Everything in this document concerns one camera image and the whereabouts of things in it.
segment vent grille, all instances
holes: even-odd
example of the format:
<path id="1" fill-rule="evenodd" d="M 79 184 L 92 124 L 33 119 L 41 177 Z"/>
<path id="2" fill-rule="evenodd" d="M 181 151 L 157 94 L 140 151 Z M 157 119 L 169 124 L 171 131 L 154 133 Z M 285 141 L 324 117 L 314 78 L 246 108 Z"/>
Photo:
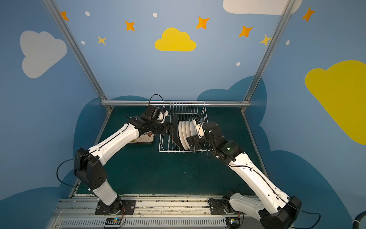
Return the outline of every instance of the vent grille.
<path id="1" fill-rule="evenodd" d="M 224 217 L 166 217 L 127 218 L 124 227 L 226 227 Z M 60 228 L 114 228 L 105 225 L 104 219 L 64 218 Z"/>
<path id="2" fill-rule="evenodd" d="M 60 228 L 102 228 L 104 223 L 104 219 L 63 219 Z"/>
<path id="3" fill-rule="evenodd" d="M 180 227 L 180 226 L 226 226 L 221 217 L 207 218 L 127 218 L 126 227 Z"/>

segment metal rail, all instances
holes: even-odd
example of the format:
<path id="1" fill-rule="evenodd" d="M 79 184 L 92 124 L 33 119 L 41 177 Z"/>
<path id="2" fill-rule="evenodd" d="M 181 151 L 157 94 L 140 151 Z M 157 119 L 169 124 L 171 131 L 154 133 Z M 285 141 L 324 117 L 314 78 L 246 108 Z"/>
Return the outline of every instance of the metal rail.
<path id="1" fill-rule="evenodd" d="M 48 11 L 52 15 L 53 19 L 55 20 L 57 26 L 60 28 L 61 33 L 64 35 L 67 43 L 69 44 L 71 50 L 74 52 L 77 60 L 79 61 L 81 67 L 83 68 L 86 76 L 89 78 L 91 84 L 93 85 L 95 91 L 97 92 L 99 98 L 101 100 L 107 100 L 106 95 L 104 94 L 97 78 L 95 77 L 92 69 L 90 68 L 88 62 L 86 61 L 81 49 L 77 45 L 75 37 L 72 35 L 70 28 L 68 27 L 67 23 L 63 19 L 59 8 L 54 0 L 43 0 L 44 4 L 46 5 Z M 108 111 L 111 111 L 110 106 L 106 106 Z"/>
<path id="2" fill-rule="evenodd" d="M 225 106 L 225 107 L 246 107 L 250 101 L 164 101 L 164 105 L 195 103 L 199 106 Z M 148 100 L 102 100 L 103 106 L 146 106 Z M 151 105 L 161 106 L 162 101 L 151 101 Z"/>
<path id="3" fill-rule="evenodd" d="M 276 48 L 276 45 L 287 25 L 287 22 L 290 19 L 292 7 L 294 6 L 295 2 L 296 2 L 296 0 L 288 0 L 286 6 L 284 8 L 284 11 L 282 12 L 282 15 L 280 17 L 280 20 L 278 21 L 277 26 L 274 29 L 272 39 L 270 40 L 270 43 L 267 46 L 263 59 L 261 60 L 261 63 L 259 64 L 257 72 L 255 73 L 254 78 L 245 95 L 244 101 L 250 101 L 250 99 L 254 93 L 254 90 L 257 87 L 259 80 L 261 79 L 263 72 L 266 69 L 266 66 L 267 66 L 269 60 L 271 59 L 271 56 Z"/>

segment white cloud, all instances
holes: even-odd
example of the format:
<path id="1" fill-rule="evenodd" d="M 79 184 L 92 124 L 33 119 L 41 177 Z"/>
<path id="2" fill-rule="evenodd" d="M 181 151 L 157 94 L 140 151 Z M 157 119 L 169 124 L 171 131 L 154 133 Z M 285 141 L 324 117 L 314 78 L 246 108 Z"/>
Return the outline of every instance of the white cloud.
<path id="1" fill-rule="evenodd" d="M 292 14 L 300 7 L 302 0 L 296 0 Z M 287 0 L 224 0 L 224 9 L 232 14 L 280 15 Z"/>
<path id="2" fill-rule="evenodd" d="M 63 40 L 55 39 L 47 32 L 24 31 L 20 36 L 20 48 L 25 58 L 22 62 L 24 73 L 29 78 L 40 77 L 66 55 Z"/>

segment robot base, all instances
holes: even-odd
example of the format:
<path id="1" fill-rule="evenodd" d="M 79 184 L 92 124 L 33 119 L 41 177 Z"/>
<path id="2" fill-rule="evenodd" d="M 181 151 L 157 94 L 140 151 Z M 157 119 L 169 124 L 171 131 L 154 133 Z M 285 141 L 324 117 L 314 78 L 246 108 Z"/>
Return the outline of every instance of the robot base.
<path id="1" fill-rule="evenodd" d="M 101 200 L 97 204 L 95 215 L 122 215 L 123 207 L 126 210 L 125 215 L 133 215 L 135 211 L 135 200 L 121 200 L 120 197 L 110 205 L 105 205 Z"/>

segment stack of plates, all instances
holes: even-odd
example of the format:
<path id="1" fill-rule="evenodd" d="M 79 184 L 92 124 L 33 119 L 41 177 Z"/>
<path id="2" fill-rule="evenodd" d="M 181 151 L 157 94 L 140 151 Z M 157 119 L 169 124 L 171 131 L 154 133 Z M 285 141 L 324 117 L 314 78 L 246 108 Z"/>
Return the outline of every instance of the stack of plates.
<path id="1" fill-rule="evenodd" d="M 178 123 L 178 133 L 180 142 L 185 150 L 190 149 L 187 137 L 191 137 L 197 134 L 196 126 L 193 121 L 179 121 Z"/>

